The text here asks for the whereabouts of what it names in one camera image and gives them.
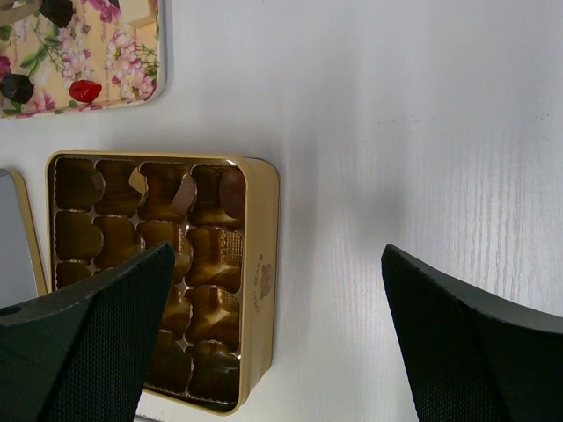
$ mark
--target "white table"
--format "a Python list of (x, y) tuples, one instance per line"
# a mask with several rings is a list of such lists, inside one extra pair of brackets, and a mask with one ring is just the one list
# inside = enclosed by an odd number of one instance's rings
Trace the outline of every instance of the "white table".
[[(2, 121), (0, 158), (26, 177), (44, 255), (43, 167), (58, 149), (232, 151), (278, 166), (275, 364), (230, 420), (416, 420), (381, 281), (387, 243), (563, 315), (560, 2), (170, 6), (161, 99)], [(147, 397), (140, 410), (216, 420)]]

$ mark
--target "white chocolate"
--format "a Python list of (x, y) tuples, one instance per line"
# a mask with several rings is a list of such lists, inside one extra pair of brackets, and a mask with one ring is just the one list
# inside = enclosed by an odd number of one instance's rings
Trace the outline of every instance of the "white chocolate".
[(155, 0), (120, 0), (121, 19), (128, 25), (145, 26), (156, 22)]

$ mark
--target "floral tray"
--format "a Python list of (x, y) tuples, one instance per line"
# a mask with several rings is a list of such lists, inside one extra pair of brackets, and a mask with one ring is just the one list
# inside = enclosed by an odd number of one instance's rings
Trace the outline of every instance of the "floral tray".
[[(0, 96), (0, 119), (134, 106), (165, 85), (161, 68), (162, 13), (157, 22), (134, 28), (121, 22), (108, 0), (74, 0), (75, 15), (64, 29), (35, 14), (0, 26), (0, 78), (29, 75), (33, 97), (25, 105)], [(77, 103), (69, 87), (77, 80), (103, 86), (95, 102)]]

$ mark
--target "white surface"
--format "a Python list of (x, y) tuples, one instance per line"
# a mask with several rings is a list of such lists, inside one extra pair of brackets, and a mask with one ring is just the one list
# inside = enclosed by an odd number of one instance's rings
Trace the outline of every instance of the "white surface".
[[(26, 176), (43, 252), (58, 149), (278, 166), (276, 359), (230, 420), (416, 420), (381, 281), (389, 242), (563, 315), (560, 2), (173, 0), (169, 14), (161, 99), (1, 121), (0, 164)], [(165, 418), (147, 398), (141, 410)]]

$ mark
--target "black object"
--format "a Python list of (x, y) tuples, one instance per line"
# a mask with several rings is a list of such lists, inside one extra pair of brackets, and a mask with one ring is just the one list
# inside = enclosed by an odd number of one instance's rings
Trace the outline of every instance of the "black object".
[(0, 81), (0, 94), (14, 103), (26, 104), (33, 96), (32, 81), (25, 75), (10, 73)]
[(74, 15), (72, 0), (43, 0), (39, 12), (58, 28), (66, 28)]
[(169, 244), (0, 309), (0, 421), (132, 421), (168, 290)]
[(422, 422), (563, 420), (563, 318), (489, 294), (394, 246), (382, 262)]

